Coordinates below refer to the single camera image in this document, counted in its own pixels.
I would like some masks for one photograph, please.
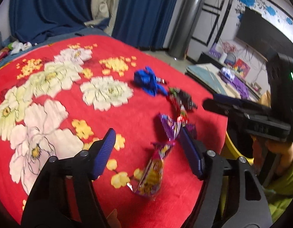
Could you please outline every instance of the beige curtain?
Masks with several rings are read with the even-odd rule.
[[[111,36],[116,21],[119,0],[91,0],[91,13],[93,20],[85,22],[85,25],[97,25],[103,19],[110,17],[105,33]]]

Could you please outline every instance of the tile floor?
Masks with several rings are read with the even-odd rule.
[[[186,67],[192,65],[192,63],[188,60],[175,60],[173,57],[169,56],[166,51],[144,51],[144,53],[167,63],[183,74],[186,72]]]

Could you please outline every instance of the purple cloth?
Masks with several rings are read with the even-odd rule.
[[[234,80],[230,80],[220,73],[220,78],[225,82],[231,84],[239,93],[241,99],[249,99],[248,87],[237,77],[235,76]]]

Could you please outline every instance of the television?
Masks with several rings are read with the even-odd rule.
[[[273,52],[293,58],[293,43],[261,14],[246,7],[236,38],[254,48],[266,60]]]

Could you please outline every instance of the floral tablecloth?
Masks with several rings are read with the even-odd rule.
[[[198,139],[220,152],[226,118],[204,111],[202,101],[211,95],[167,64],[105,36],[43,46],[0,69],[0,200],[18,222],[48,157],[68,158],[89,149],[111,127],[116,144],[103,175],[93,182],[104,213],[117,209],[122,227],[181,226],[202,183],[179,144],[165,160],[155,200],[126,186],[141,176],[153,152],[150,143],[166,141],[156,115],[174,116],[164,96],[152,97],[133,84],[134,72],[146,66],[192,95],[198,109],[189,119]]]

